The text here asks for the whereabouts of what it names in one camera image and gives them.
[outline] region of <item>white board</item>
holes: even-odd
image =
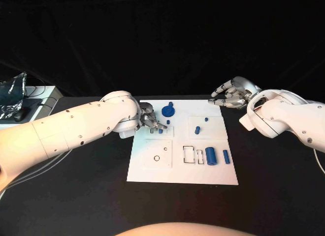
[[[161,115],[161,108],[170,101],[174,115],[167,118]],[[157,120],[167,130],[161,134],[147,127],[137,130],[127,181],[238,185],[219,107],[209,105],[206,100],[140,102],[153,105]],[[206,147],[215,150],[213,166],[206,164]],[[225,164],[222,150],[228,151],[229,164]]]

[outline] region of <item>blue object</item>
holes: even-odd
[[[199,131],[200,131],[200,127],[196,126],[195,134],[199,134]]]
[[[212,148],[212,147],[206,147],[206,148],[205,148],[205,153],[206,153],[206,164],[208,164],[209,166],[216,165],[216,159],[215,159],[213,148]]]
[[[171,117],[174,115],[173,103],[169,102],[167,106],[161,108],[161,115],[164,117]]]
[[[228,151],[226,151],[226,150],[222,150],[222,154],[223,154],[225,164],[229,164]]]

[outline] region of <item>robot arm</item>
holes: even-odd
[[[234,96],[226,92],[228,99],[210,99],[209,104],[238,109],[245,107],[239,122],[248,131],[255,128],[265,137],[274,138],[287,130],[302,144],[325,152],[325,104],[306,101],[286,90],[261,91],[242,77],[235,77],[229,83],[232,87],[228,90],[235,89]]]
[[[151,105],[143,103],[140,106],[128,92],[117,91],[99,102],[0,130],[0,192],[34,164],[111,131],[118,132],[121,138],[132,136],[140,126],[166,129],[156,121]]]

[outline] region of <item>black curtain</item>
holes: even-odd
[[[325,6],[0,2],[0,79],[21,71],[70,96],[210,94],[239,75],[325,102]]]

